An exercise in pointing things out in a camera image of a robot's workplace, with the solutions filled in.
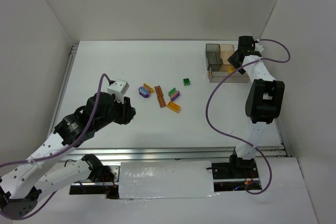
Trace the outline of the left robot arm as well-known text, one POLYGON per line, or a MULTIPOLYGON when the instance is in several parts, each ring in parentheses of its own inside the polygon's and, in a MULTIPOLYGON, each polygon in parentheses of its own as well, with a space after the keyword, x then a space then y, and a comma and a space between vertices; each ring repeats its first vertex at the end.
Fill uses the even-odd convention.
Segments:
POLYGON ((50 172, 62 158, 109 125, 127 125, 135 116, 131 100, 120 102, 115 94, 98 92, 86 105, 64 117, 48 139, 17 167, 1 177, 1 215, 11 220, 30 218, 45 197, 51 198, 63 187, 81 180, 107 182, 114 179, 111 169, 94 154, 86 154, 66 167, 50 172))

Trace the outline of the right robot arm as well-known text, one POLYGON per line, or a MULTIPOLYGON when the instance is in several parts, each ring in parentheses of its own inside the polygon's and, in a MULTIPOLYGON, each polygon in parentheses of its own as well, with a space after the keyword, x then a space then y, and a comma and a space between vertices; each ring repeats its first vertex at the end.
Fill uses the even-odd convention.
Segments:
POLYGON ((234 68, 233 73, 247 74, 251 88, 245 104, 245 114, 249 119, 246 136, 238 137, 227 163, 211 166, 215 179, 254 179, 256 154, 261 151, 259 144, 267 125, 278 118, 284 97, 285 84, 276 80, 267 70, 267 58, 256 48, 258 41, 252 36, 240 36, 237 50, 228 58, 234 68))

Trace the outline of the green sloped lego brick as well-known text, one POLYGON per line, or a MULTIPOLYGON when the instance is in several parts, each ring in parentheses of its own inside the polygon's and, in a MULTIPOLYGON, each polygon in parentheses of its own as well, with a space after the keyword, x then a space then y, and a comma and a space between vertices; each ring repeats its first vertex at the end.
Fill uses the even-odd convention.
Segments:
POLYGON ((174 93, 176 92, 176 88, 173 88, 170 92, 169 92, 169 97, 173 97, 174 93))

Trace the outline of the small green lego brick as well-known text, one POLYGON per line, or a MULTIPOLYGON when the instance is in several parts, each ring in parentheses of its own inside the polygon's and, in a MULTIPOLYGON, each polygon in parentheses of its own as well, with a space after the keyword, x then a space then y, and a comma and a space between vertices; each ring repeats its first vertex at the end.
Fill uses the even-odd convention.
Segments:
POLYGON ((189 85, 191 84, 189 78, 185 78, 185 79, 183 79, 183 84, 184 84, 185 86, 189 86, 189 85))

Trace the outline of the yellow 2x3 lego brick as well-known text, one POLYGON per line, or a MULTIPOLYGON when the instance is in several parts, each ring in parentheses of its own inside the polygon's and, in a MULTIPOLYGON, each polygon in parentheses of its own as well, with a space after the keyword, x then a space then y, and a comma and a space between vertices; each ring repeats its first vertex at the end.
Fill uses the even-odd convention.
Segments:
POLYGON ((181 109, 181 107, 178 104, 176 104, 172 101, 170 101, 166 106, 167 106, 168 109, 172 110, 175 113, 179 113, 179 111, 181 109))

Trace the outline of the yellow flower lego brick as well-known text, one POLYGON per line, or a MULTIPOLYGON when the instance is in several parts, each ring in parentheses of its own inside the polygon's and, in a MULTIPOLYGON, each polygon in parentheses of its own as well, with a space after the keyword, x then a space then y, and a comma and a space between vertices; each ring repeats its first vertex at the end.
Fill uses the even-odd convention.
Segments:
POLYGON ((234 72, 235 71, 235 68, 230 68, 228 71, 227 71, 227 73, 232 73, 232 72, 234 72))

